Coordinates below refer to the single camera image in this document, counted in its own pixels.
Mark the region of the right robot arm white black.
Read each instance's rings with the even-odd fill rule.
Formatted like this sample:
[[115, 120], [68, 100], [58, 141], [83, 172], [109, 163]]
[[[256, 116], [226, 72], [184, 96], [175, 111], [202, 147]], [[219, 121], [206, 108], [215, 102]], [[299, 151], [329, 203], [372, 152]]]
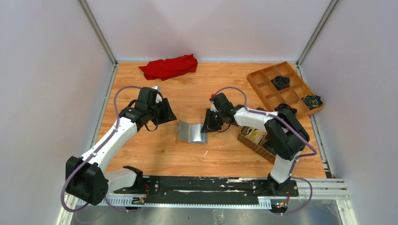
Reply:
[[308, 144], [309, 135], [289, 109], [265, 112], [233, 105], [224, 93], [210, 98], [202, 133], [220, 132], [222, 126], [252, 127], [266, 132], [266, 147], [276, 154], [274, 166], [267, 177], [266, 190], [279, 194], [291, 179], [297, 157]]

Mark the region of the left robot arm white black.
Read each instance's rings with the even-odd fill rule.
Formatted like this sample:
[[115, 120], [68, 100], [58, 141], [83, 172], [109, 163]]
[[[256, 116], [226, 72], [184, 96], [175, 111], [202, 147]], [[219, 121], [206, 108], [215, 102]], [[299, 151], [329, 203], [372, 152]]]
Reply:
[[138, 98], [121, 111], [116, 109], [115, 113], [115, 123], [93, 147], [82, 156], [71, 156], [67, 160], [61, 197], [70, 194], [87, 204], [97, 205], [109, 193], [122, 188], [148, 191], [143, 172], [135, 167], [124, 166], [110, 173], [105, 171], [121, 147], [141, 128], [148, 128], [149, 122], [158, 127], [175, 121], [176, 116], [158, 86], [140, 87]]

